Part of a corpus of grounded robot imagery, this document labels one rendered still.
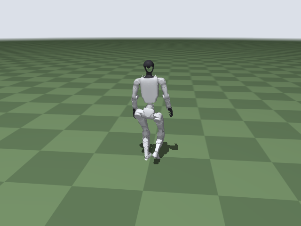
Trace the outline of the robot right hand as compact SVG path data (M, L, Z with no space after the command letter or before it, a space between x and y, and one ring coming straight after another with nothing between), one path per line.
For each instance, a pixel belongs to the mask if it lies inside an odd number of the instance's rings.
M173 116L173 110L172 110L172 108L168 108L168 110L170 111L169 113L169 115L170 115L170 117L172 117Z

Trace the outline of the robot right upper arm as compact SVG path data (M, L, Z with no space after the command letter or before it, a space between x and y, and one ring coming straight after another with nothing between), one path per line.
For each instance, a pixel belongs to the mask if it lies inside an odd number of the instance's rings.
M163 92L163 99L168 99L168 92L167 92L167 86L166 86L166 81L164 78L157 78L158 79L158 83L161 85L161 89Z

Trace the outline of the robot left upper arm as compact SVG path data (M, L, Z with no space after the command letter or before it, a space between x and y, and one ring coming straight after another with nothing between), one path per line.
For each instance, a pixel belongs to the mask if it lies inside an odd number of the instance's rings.
M139 98L139 95L137 95L138 89L139 89L139 84L140 84L140 79L135 79L134 85L133 85L133 93L132 93L132 99L137 100Z

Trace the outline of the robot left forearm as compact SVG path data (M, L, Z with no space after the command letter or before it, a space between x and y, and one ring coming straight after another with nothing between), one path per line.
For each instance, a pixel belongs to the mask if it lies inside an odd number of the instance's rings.
M132 101L132 107L133 107L133 109L137 110L138 109L138 107L137 107L137 100L131 99L131 101Z

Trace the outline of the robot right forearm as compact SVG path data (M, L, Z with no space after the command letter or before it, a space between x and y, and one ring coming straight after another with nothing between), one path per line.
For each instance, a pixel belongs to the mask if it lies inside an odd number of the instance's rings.
M169 94L168 94L168 96L169 96ZM166 103L167 110L168 110L168 108L171 108L170 97L168 99L165 99L165 103Z

